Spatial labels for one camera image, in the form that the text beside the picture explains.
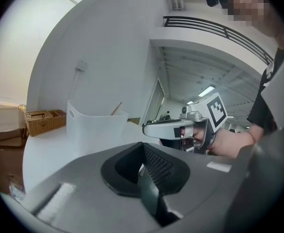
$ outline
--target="person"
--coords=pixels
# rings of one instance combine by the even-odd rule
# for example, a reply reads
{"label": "person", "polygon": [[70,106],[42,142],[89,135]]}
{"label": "person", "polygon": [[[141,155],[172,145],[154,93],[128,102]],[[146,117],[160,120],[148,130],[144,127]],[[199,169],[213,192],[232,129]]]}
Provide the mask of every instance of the person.
{"label": "person", "polygon": [[[277,129],[261,92],[268,86],[284,59],[284,23],[269,0],[226,0],[226,9],[228,14],[232,14],[236,19],[246,21],[264,35],[273,37],[278,45],[273,63],[262,75],[256,100],[248,115],[247,119],[252,123],[249,130],[236,134],[221,128],[208,148],[216,155],[236,158],[242,147],[257,143],[265,134]],[[194,129],[194,138],[199,141],[203,136],[203,129]]]}

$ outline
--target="wicker basket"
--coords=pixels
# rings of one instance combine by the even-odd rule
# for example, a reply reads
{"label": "wicker basket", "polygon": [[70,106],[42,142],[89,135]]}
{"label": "wicker basket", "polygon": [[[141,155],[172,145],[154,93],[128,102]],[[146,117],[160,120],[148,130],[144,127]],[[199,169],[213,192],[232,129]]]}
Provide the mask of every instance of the wicker basket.
{"label": "wicker basket", "polygon": [[62,110],[32,111],[25,113],[29,135],[36,136],[66,125],[66,113]]}

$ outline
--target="cardboard box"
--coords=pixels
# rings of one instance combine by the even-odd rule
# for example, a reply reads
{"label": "cardboard box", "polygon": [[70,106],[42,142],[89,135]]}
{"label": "cardboard box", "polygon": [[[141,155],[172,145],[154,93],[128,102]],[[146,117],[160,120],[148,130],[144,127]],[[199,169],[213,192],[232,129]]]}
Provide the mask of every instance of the cardboard box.
{"label": "cardboard box", "polygon": [[0,147],[0,192],[10,193],[10,185],[23,187],[24,147]]}
{"label": "cardboard box", "polygon": [[22,147],[26,145],[27,138],[14,137],[5,140],[0,140],[0,146]]}
{"label": "cardboard box", "polygon": [[25,134],[24,112],[18,107],[0,105],[0,141],[16,137],[24,139]]}

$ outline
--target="ceiling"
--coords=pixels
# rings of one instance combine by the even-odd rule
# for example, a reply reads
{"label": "ceiling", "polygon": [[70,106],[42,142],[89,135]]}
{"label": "ceiling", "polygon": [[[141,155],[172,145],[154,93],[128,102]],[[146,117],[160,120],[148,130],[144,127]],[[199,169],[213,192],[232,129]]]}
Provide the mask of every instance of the ceiling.
{"label": "ceiling", "polygon": [[219,92],[229,119],[242,127],[250,126],[247,116],[256,98],[259,81],[233,64],[212,55],[179,48],[161,47],[170,99],[187,103],[209,85]]}

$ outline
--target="black shirt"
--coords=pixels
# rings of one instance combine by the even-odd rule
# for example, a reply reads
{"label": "black shirt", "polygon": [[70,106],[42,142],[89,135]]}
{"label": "black shirt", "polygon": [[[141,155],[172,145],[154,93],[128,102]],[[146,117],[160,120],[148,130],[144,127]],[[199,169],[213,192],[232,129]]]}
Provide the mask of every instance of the black shirt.
{"label": "black shirt", "polygon": [[277,125],[273,120],[273,116],[268,106],[266,105],[261,95],[261,92],[266,86],[268,86],[270,80],[279,69],[283,60],[284,50],[278,49],[276,52],[276,56],[274,57],[274,62],[267,67],[267,69],[262,75],[256,100],[247,118],[249,122],[254,123],[263,128],[264,134],[268,134],[270,132],[275,131],[277,129]]}

